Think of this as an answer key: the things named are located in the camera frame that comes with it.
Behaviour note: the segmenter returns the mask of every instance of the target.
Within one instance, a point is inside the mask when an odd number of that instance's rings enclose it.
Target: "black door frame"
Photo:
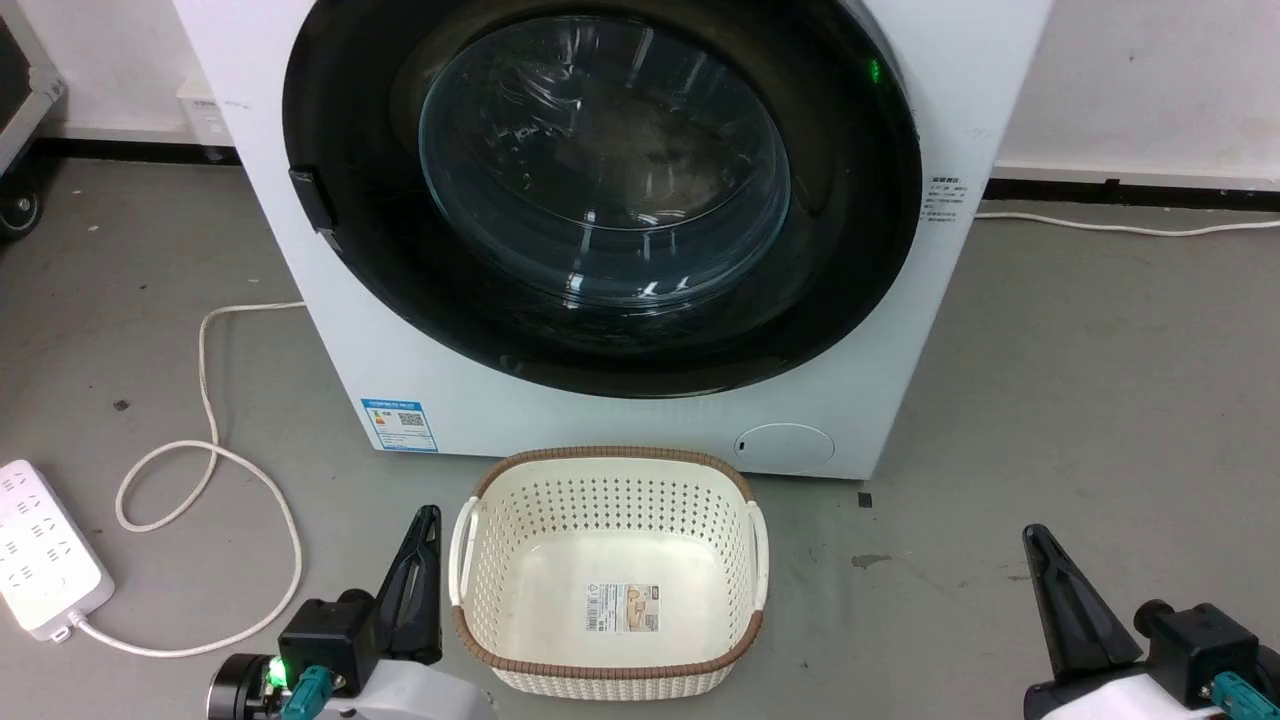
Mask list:
[[[424,202],[404,126],[431,73],[497,27],[562,14],[639,19],[707,46],[760,92],[787,145],[786,234],[741,287],[687,316],[566,314],[468,258]],[[919,217],[897,63],[865,9],[840,0],[319,0],[283,114],[303,209],[375,296],[467,357],[589,395],[704,395],[804,364],[883,299]],[[772,316],[749,327],[762,304]],[[708,328],[735,334],[699,345]]]

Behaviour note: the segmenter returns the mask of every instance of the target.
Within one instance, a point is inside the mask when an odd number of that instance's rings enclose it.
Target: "gray floor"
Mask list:
[[[44,469],[114,574],[101,628],[159,647],[238,630],[289,571],[268,493],[224,465],[151,536],[120,529],[111,503],[142,454],[206,437],[200,318],[296,297],[284,263],[233,169],[76,161],[47,202],[41,228],[0,251],[0,460]],[[1158,227],[1260,219],[1020,209]],[[1032,521],[1123,615],[1153,596],[1212,601],[1274,644],[1277,277],[1277,231],[1157,240],[980,223],[879,477],[756,480],[769,607],[719,689],[660,708],[522,696],[452,633],[438,667],[492,691],[509,719],[1019,717],[1024,688],[1048,675],[1019,543]],[[300,597],[376,588],[412,509],[434,502],[452,519],[489,465],[371,450],[303,311],[237,316],[211,341],[225,442],[294,506],[308,553]],[[166,512],[204,461],[160,461],[132,516]],[[858,489],[874,509],[858,507]],[[268,652],[274,635],[239,650]],[[0,621],[0,715],[200,717],[224,656],[146,660],[82,635],[42,644]]]

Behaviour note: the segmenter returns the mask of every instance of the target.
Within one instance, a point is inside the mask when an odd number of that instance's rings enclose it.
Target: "teal connector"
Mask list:
[[[315,720],[332,696],[333,673],[328,667],[312,665],[298,678],[289,702],[280,710],[280,720]]]
[[[1213,705],[1230,720],[1280,720],[1280,708],[1235,673],[1213,678]]]

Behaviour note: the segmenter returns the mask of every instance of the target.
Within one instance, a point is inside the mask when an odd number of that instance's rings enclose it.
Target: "white wall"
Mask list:
[[[174,94],[200,63],[173,0],[19,0],[68,82],[46,132],[193,142]]]
[[[1280,191],[1280,1],[1057,0],[997,176]]]
[[[70,83],[56,133],[192,141],[172,0],[20,4]],[[1277,0],[1057,0],[997,176],[1280,190],[1277,72]]]

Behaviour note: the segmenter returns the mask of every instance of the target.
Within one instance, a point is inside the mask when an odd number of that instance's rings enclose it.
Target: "black baseboard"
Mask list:
[[[87,158],[127,163],[178,165],[239,165],[234,147],[205,147],[177,142],[128,142],[119,140],[37,138],[27,152],[35,158]]]
[[[90,158],[132,163],[241,164],[234,147],[202,147],[170,142],[42,137],[36,140],[29,154],[38,158]],[[983,199],[1280,213],[1280,192],[1121,184],[1116,179],[1088,183],[992,178],[987,183]]]
[[[1280,213],[1280,192],[1121,184],[1117,179],[1094,183],[992,178],[987,182],[983,200],[1042,200],[1091,205]]]

